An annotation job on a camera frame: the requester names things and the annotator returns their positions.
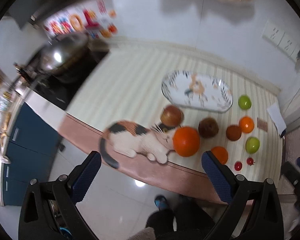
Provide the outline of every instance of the black cat tail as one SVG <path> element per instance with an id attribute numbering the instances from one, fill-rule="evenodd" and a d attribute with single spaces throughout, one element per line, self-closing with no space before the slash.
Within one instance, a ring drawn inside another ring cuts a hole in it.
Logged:
<path id="1" fill-rule="evenodd" d="M 102 138 L 100 141 L 100 154 L 103 160 L 112 168 L 118 169 L 119 168 L 119 163 L 112 158 L 106 151 L 106 139 Z"/>

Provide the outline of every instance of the kitchen counter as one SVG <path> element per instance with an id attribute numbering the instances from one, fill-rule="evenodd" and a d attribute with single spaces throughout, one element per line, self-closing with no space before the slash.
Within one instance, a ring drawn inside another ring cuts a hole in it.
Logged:
<path id="1" fill-rule="evenodd" d="M 182 125 L 197 128 L 201 119 L 213 117 L 219 125 L 218 135 L 202 140 L 200 150 L 190 158 L 182 158 L 171 152 L 165 165 L 150 162 L 140 154 L 129 158 L 107 145 L 108 153 L 120 163 L 119 171 L 153 186 L 220 203 L 201 167 L 202 152 L 220 145 L 227 148 L 227 165 L 235 174 L 238 172 L 234 171 L 234 163 L 240 160 L 243 168 L 239 173 L 247 179 L 263 181 L 272 178 L 277 185 L 282 141 L 266 108 L 277 102 L 279 90 L 253 73 L 247 73 L 211 54 L 163 43 L 115 43 L 111 45 L 108 56 L 84 82 L 66 111 L 34 92 L 26 102 L 64 138 L 89 154 L 92 150 L 99 150 L 102 131 L 113 122 L 126 119 L 144 127 L 159 122 L 163 108 L 169 104 L 161 92 L 161 81 L 172 70 L 196 71 L 228 83 L 234 103 L 226 113 L 182 109 L 185 115 Z M 249 95 L 252 100 L 252 108 L 248 111 L 238 107 L 237 100 L 241 94 Z M 245 115 L 251 116 L 255 124 L 257 118 L 267 121 L 268 132 L 255 127 L 251 134 L 243 134 L 239 141 L 228 141 L 225 138 L 226 128 L 230 124 L 237 124 Z M 244 150 L 245 141 L 250 136 L 259 138 L 261 142 L 260 149 L 253 155 L 256 163 L 251 167 L 245 164 L 248 154 Z"/>

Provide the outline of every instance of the person's leg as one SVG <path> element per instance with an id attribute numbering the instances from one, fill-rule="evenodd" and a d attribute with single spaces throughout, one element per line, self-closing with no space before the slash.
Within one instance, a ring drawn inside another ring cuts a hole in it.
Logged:
<path id="1" fill-rule="evenodd" d="M 200 229 L 208 233 L 215 225 L 213 219 L 196 202 L 184 196 L 181 197 L 174 214 L 177 221 L 177 231 Z"/>
<path id="2" fill-rule="evenodd" d="M 146 228 L 153 228 L 156 237 L 173 232 L 174 214 L 168 205 L 167 199 L 164 196 L 157 196 L 154 202 L 159 211 L 150 215 L 146 223 Z"/>

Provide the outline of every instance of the blue cabinet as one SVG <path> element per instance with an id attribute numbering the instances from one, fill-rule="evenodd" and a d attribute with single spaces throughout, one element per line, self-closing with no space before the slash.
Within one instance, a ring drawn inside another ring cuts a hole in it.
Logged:
<path id="1" fill-rule="evenodd" d="M 58 132 L 24 103 L 12 129 L 10 142 L 51 156 L 51 149 L 58 146 Z"/>
<path id="2" fill-rule="evenodd" d="M 60 139 L 52 127 L 23 104 L 7 146 L 11 164 L 5 164 L 3 169 L 5 205 L 21 206 L 31 179 L 48 180 Z"/>

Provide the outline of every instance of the metal screw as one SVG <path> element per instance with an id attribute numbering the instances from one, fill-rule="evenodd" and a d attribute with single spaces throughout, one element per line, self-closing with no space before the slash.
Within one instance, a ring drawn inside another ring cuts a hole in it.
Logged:
<path id="1" fill-rule="evenodd" d="M 239 181 L 244 181 L 245 177 L 241 174 L 238 174 L 237 176 L 235 176 L 237 178 L 237 180 Z"/>
<path id="2" fill-rule="evenodd" d="M 37 179 L 31 179 L 30 185 L 34 185 L 34 184 L 36 184 L 36 183 L 37 183 Z"/>
<path id="3" fill-rule="evenodd" d="M 60 175 L 60 176 L 59 176 L 58 180 L 64 181 L 64 180 L 66 180 L 67 178 L 68 178 L 68 176 L 67 176 L 66 174 L 63 174 L 63 175 Z"/>
<path id="4" fill-rule="evenodd" d="M 268 184 L 273 184 L 273 180 L 270 179 L 270 178 L 268 178 L 268 179 L 267 179 L 267 183 L 268 183 Z"/>

